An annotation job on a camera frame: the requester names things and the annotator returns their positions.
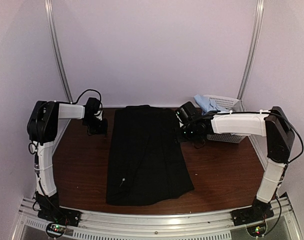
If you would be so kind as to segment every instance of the white plastic basket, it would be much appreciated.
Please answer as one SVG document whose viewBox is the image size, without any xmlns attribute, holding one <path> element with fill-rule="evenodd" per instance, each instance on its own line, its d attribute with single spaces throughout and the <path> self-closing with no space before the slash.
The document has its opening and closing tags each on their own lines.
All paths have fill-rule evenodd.
<svg viewBox="0 0 304 240">
<path fill-rule="evenodd" d="M 234 111 L 244 111 L 242 108 L 241 101 L 236 98 L 226 97 L 226 96 L 216 96 L 216 95 L 204 95 L 209 99 L 213 99 L 216 103 L 227 110 L 233 108 Z M 238 144 L 240 143 L 246 136 L 238 136 L 232 135 L 230 133 L 223 133 L 223 134 L 213 134 L 207 135 L 207 139 L 211 141 L 220 141 L 220 142 L 228 142 Z"/>
</svg>

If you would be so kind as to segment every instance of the black folded garment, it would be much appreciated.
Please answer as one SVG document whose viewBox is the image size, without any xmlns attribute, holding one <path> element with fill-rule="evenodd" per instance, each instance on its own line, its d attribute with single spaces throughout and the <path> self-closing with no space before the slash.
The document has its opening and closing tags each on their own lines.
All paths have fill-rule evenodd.
<svg viewBox="0 0 304 240">
<path fill-rule="evenodd" d="M 106 203 L 151 205 L 194 189 L 167 108 L 128 106 L 115 111 L 108 159 Z"/>
</svg>

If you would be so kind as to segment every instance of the blue cloth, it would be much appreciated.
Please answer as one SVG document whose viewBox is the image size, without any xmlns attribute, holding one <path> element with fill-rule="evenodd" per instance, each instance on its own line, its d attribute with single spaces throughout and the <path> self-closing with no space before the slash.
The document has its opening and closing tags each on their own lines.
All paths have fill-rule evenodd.
<svg viewBox="0 0 304 240">
<path fill-rule="evenodd" d="M 218 105 L 215 100 L 210 99 L 206 96 L 201 96 L 199 94 L 195 95 L 194 101 L 203 110 L 202 115 L 205 115 L 209 111 L 215 111 L 215 110 L 219 110 L 221 112 L 228 112 L 228 110 L 225 107 Z"/>
</svg>

